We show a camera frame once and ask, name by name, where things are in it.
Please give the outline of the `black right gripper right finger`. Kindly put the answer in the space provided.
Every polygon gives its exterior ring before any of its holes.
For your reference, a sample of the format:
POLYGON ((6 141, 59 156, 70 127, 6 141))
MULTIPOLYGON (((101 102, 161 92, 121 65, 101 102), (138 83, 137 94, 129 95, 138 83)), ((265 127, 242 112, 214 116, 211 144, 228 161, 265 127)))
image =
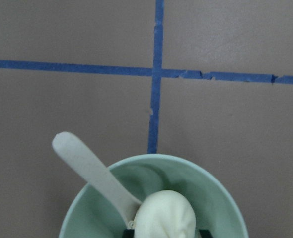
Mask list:
POLYGON ((199 229, 200 238, 213 238, 209 230, 199 229))

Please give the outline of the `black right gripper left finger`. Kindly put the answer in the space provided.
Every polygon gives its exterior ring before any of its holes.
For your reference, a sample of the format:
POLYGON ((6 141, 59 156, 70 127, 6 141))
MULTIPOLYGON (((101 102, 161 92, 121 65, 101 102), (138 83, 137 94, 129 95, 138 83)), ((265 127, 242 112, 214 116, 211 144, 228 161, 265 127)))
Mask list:
POLYGON ((124 229, 123 238, 134 238, 135 230, 134 229, 124 229))

